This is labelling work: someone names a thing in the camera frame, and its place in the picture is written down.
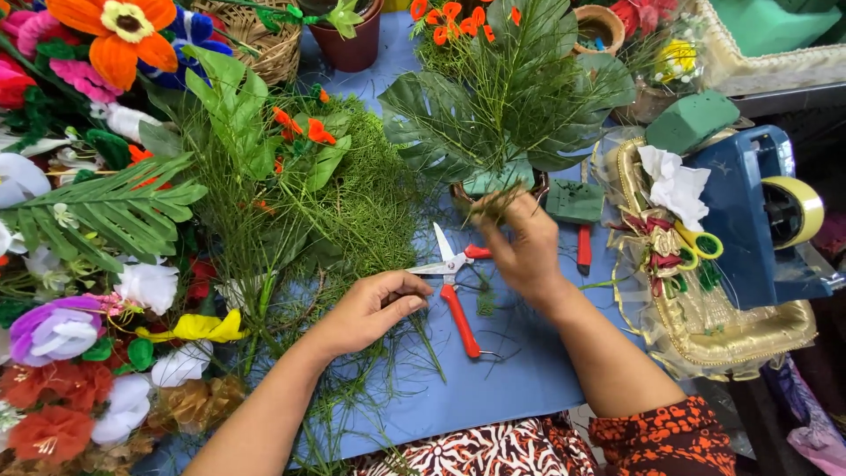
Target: scissor blade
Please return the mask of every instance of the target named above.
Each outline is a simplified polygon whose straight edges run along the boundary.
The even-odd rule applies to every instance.
[[[440,263],[432,263],[432,264],[424,264],[423,266],[418,266],[416,268],[408,268],[406,269],[409,273],[412,274],[450,274],[452,270],[447,267],[447,262],[441,261]]]
[[[446,262],[455,257],[455,253],[453,253],[453,248],[449,245],[449,241],[447,241],[447,236],[443,234],[443,230],[441,227],[438,226],[437,223],[433,223],[435,225],[435,237],[437,238],[437,247],[441,248],[441,259]]]

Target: scissors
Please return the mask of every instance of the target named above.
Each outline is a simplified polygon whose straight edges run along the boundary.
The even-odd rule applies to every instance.
[[[716,259],[722,255],[722,241],[705,231],[690,231],[681,220],[676,220],[676,231],[684,239],[679,256],[684,260],[678,266],[682,271],[690,271],[699,266],[699,260]]]
[[[472,264],[476,259],[492,257],[491,252],[487,248],[480,248],[474,244],[469,244],[464,251],[459,254],[453,252],[453,248],[449,245],[447,237],[443,234],[443,230],[435,225],[435,237],[437,238],[437,246],[441,249],[440,263],[425,264],[417,268],[408,268],[406,271],[412,274],[442,274],[443,286],[441,287],[441,297],[449,305],[449,311],[453,315],[455,325],[459,328],[461,341],[464,343],[464,350],[467,355],[472,358],[477,358],[481,354],[492,354],[499,357],[495,352],[482,351],[479,344],[476,343],[473,331],[470,325],[467,324],[467,318],[464,316],[464,309],[461,307],[459,295],[455,293],[455,275],[465,264]]]

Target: blue pipe cleaner flower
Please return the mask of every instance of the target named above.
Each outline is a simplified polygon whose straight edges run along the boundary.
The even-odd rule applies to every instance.
[[[205,48],[214,52],[223,53],[227,56],[232,56],[232,48],[221,42],[209,40],[214,32],[214,25],[212,19],[209,17],[185,10],[180,6],[176,6],[176,19],[167,27],[176,35],[176,38],[170,43],[173,50],[176,51],[176,59],[179,61],[179,68],[175,73],[165,73],[159,68],[153,68],[143,61],[138,61],[138,69],[144,73],[152,82],[159,86],[167,87],[169,89],[179,89],[184,91],[187,89],[185,85],[185,72],[190,69],[208,84],[208,75],[200,65],[200,61],[196,58],[186,58],[182,53],[182,47],[185,45],[192,45],[195,47]]]

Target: red handle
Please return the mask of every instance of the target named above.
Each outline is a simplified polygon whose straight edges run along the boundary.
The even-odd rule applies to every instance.
[[[478,246],[474,245],[473,243],[470,243],[469,245],[467,245],[467,247],[464,249],[464,255],[466,257],[472,257],[474,259],[484,258],[484,257],[493,257],[490,250],[488,250],[487,248],[478,247]]]
[[[583,224],[579,227],[579,250],[576,253],[576,264],[591,265],[591,226]]]
[[[476,343],[473,337],[473,331],[470,330],[470,324],[467,324],[467,318],[464,316],[464,309],[461,307],[459,295],[455,294],[455,288],[452,285],[443,285],[441,287],[441,297],[449,304],[449,311],[453,314],[453,320],[456,327],[459,328],[461,341],[464,343],[464,350],[467,355],[473,358],[481,355],[479,344]]]

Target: purple flower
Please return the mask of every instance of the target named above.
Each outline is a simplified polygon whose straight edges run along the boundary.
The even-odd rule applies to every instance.
[[[41,367],[87,351],[102,331],[93,297],[63,297],[36,307],[9,328],[9,353],[17,363]]]

